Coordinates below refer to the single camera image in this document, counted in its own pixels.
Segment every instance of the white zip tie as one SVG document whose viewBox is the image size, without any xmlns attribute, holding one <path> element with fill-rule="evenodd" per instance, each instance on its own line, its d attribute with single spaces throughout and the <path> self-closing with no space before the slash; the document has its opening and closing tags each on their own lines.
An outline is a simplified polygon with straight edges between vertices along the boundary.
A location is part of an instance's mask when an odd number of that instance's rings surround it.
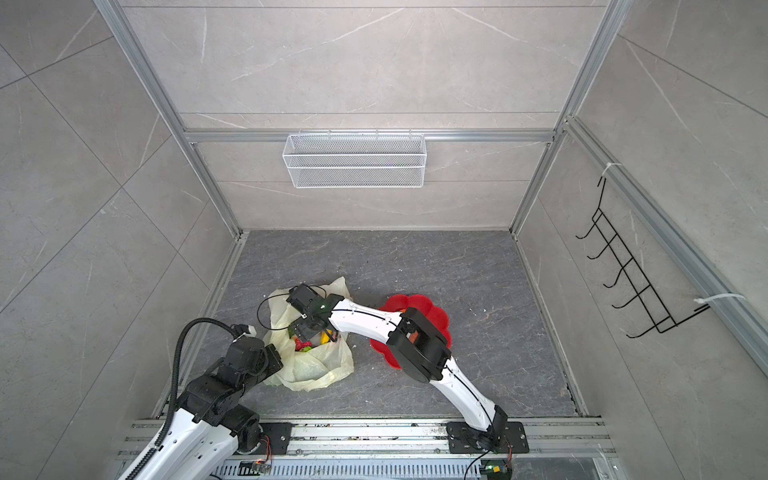
<svg viewBox="0 0 768 480">
<path fill-rule="evenodd" d="M 605 170 L 603 170 L 603 173 L 600 174 L 601 177 L 605 177 L 605 172 L 608 171 L 609 168 L 613 167 L 614 165 L 621 165 L 621 164 L 612 164 L 611 162 L 608 162 L 605 164 Z"/>
<path fill-rule="evenodd" d="M 740 295 L 739 293 L 718 293 L 717 295 L 708 296 L 707 298 L 694 298 L 694 302 L 699 303 L 701 305 L 704 305 L 705 303 L 708 303 L 711 300 L 717 300 L 719 298 L 726 298 L 728 296 L 732 296 L 734 298 L 741 298 L 742 300 L 746 300 L 746 297 L 744 295 Z"/>
</svg>

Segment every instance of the white wire basket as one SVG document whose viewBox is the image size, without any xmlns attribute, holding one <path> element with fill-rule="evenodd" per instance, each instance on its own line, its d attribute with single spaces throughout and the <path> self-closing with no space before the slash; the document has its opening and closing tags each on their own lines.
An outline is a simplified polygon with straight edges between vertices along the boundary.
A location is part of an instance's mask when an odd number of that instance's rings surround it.
<svg viewBox="0 0 768 480">
<path fill-rule="evenodd" d="M 293 134 L 283 160 L 296 188 L 421 187 L 427 146 L 421 134 Z"/>
</svg>

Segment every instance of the wall tile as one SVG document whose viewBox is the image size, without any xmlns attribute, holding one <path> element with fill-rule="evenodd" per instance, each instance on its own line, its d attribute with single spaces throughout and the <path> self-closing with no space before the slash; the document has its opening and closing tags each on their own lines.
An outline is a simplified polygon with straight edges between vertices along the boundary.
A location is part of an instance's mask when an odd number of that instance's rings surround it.
<svg viewBox="0 0 768 480">
<path fill-rule="evenodd" d="M 618 273 L 617 262 L 610 253 L 586 259 L 605 245 L 595 230 L 584 240 L 576 238 L 591 224 L 599 175 L 569 141 L 545 181 L 541 202 L 573 254 L 664 441 L 685 478 L 759 478 L 768 468 L 768 445 L 761 440 L 768 422 L 764 374 L 711 311 L 666 333 L 627 338 L 651 326 L 647 314 L 638 300 L 620 310 L 611 307 L 632 297 L 631 285 L 622 275 L 614 288 L 605 288 L 602 283 L 610 284 Z M 677 320 L 690 315 L 697 291 L 610 184 L 601 205 L 670 313 Z M 644 286 L 638 272 L 630 275 L 638 288 Z"/>
<path fill-rule="evenodd" d="M 768 319 L 768 120 L 623 39 L 580 116 Z"/>
<path fill-rule="evenodd" d="M 406 0 L 121 0 L 126 7 L 410 7 Z M 604 7 L 606 0 L 419 0 L 420 7 Z"/>
<path fill-rule="evenodd" d="M 24 76 L 13 58 L 0 47 L 0 88 Z"/>
<path fill-rule="evenodd" d="M 208 202 L 179 253 L 205 284 L 211 287 L 232 242 L 232 235 L 221 220 L 221 215 L 214 204 Z"/>
<path fill-rule="evenodd" d="M 174 140 L 152 155 L 125 191 L 177 249 L 208 203 L 208 193 Z"/>
<path fill-rule="evenodd" d="M 601 311 L 538 200 L 519 241 L 589 414 L 605 420 L 627 476 L 682 480 Z"/>
<path fill-rule="evenodd" d="M 0 44 L 28 74 L 111 35 L 91 0 L 0 2 Z"/>
<path fill-rule="evenodd" d="M 119 185 L 28 79 L 0 90 L 0 310 Z"/>
<path fill-rule="evenodd" d="M 603 8 L 126 12 L 183 112 L 488 113 L 559 111 Z"/>
<path fill-rule="evenodd" d="M 760 0 L 638 0 L 621 34 L 768 114 L 767 22 Z"/>
<path fill-rule="evenodd" d="M 170 136 L 114 38 L 31 78 L 121 184 Z"/>
<path fill-rule="evenodd" d="M 118 192 L 0 314 L 0 477 L 34 477 L 174 257 Z"/>
<path fill-rule="evenodd" d="M 180 255 L 142 307 L 42 471 L 47 478 L 107 478 L 135 419 L 148 418 L 170 375 L 182 327 L 197 317 L 208 288 Z"/>
<path fill-rule="evenodd" d="M 558 112 L 494 114 L 181 114 L 187 128 L 553 128 Z"/>
<path fill-rule="evenodd" d="M 200 151 L 219 181 L 290 182 L 284 145 L 202 143 Z M 541 142 L 430 142 L 426 181 L 525 180 L 541 158 Z"/>
<path fill-rule="evenodd" d="M 296 189 L 280 182 L 219 185 L 243 228 L 506 230 L 528 182 L 428 182 L 400 189 Z"/>
</svg>

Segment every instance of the red bowl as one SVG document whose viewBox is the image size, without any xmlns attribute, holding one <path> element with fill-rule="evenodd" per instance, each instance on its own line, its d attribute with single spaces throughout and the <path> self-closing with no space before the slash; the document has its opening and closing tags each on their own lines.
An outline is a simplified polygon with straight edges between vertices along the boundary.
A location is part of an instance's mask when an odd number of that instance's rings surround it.
<svg viewBox="0 0 768 480">
<path fill-rule="evenodd" d="M 384 303 L 384 306 L 381 307 L 379 310 L 383 310 L 385 312 L 401 312 L 405 311 L 407 308 L 413 307 L 417 309 L 419 312 L 421 312 L 425 317 L 427 317 L 427 320 L 429 320 L 432 325 L 437 327 L 437 330 L 440 331 L 440 333 L 445 336 L 445 339 L 448 340 L 448 348 L 451 348 L 451 334 L 448 332 L 448 314 L 445 313 L 445 311 L 435 306 L 432 301 L 423 295 L 395 295 L 391 296 L 387 299 L 387 301 Z M 384 355 L 384 360 L 391 366 L 393 369 L 402 370 L 400 368 L 400 365 L 397 363 L 397 360 L 395 360 L 395 356 L 392 354 L 392 352 L 389 351 L 389 347 L 381 342 L 377 342 L 375 340 L 369 340 L 371 347 L 378 353 L 381 353 Z"/>
</svg>

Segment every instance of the translucent yellow plastic bag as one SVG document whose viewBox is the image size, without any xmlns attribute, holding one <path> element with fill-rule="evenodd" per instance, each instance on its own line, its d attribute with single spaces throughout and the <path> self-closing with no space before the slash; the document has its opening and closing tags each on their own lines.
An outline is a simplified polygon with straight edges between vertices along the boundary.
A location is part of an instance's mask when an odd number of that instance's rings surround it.
<svg viewBox="0 0 768 480">
<path fill-rule="evenodd" d="M 335 293 L 352 299 L 346 288 L 344 277 L 336 279 L 330 285 L 322 285 L 328 294 Z M 275 290 L 270 295 L 288 293 L 288 290 Z M 286 302 L 287 296 L 278 296 L 269 301 L 270 325 L 274 329 L 286 327 L 299 318 L 299 312 Z M 264 343 L 272 343 L 283 361 L 283 368 L 268 378 L 267 385 L 285 385 L 293 391 L 309 392 L 324 389 L 338 382 L 355 371 L 352 350 L 346 343 L 348 333 L 341 333 L 337 342 L 328 342 L 316 346 L 309 352 L 297 352 L 295 342 L 288 337 L 288 330 L 270 331 L 264 336 Z"/>
</svg>

